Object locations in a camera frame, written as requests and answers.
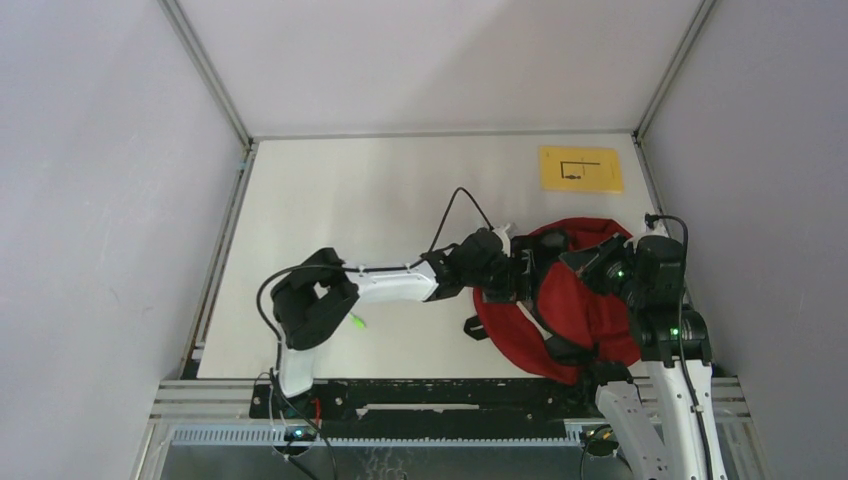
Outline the red student backpack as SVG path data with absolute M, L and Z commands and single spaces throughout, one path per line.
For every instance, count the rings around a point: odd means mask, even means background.
M 490 340 L 521 370 L 566 385 L 577 384 L 596 362 L 636 364 L 640 350 L 626 305 L 590 291 L 559 259 L 564 251 L 594 247 L 615 234 L 632 236 L 612 219 L 573 217 L 512 237 L 512 253 L 532 256 L 529 280 L 511 303 L 487 302 L 474 289 L 475 314 L 465 321 L 464 333 Z

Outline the green highlighter pen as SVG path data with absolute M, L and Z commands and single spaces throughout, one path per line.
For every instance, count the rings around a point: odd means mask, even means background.
M 364 320 L 361 319 L 360 317 L 358 317 L 357 315 L 355 315 L 353 313 L 349 313 L 348 318 L 351 320 L 351 322 L 353 323 L 353 325 L 355 327 L 360 328 L 360 329 L 366 329 L 367 328 Z

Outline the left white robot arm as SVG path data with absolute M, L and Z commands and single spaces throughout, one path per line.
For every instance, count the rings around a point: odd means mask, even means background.
M 273 274 L 257 291 L 272 302 L 271 312 L 261 317 L 277 338 L 274 404 L 290 417 L 310 409 L 316 350 L 357 304 L 439 301 L 465 288 L 481 290 L 489 302 L 513 303 L 530 297 L 535 269 L 531 243 L 509 237 L 506 228 L 480 228 L 459 244 L 430 249 L 401 265 L 353 265 L 333 248 L 317 250 Z

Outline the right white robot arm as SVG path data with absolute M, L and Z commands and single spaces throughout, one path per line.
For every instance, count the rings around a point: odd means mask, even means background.
M 712 349 L 703 317 L 685 303 L 686 242 L 615 234 L 561 261 L 591 292 L 627 309 L 657 398 L 661 426 L 643 409 L 634 380 L 596 377 L 579 388 L 584 412 L 602 416 L 636 479 L 725 479 L 712 393 Z

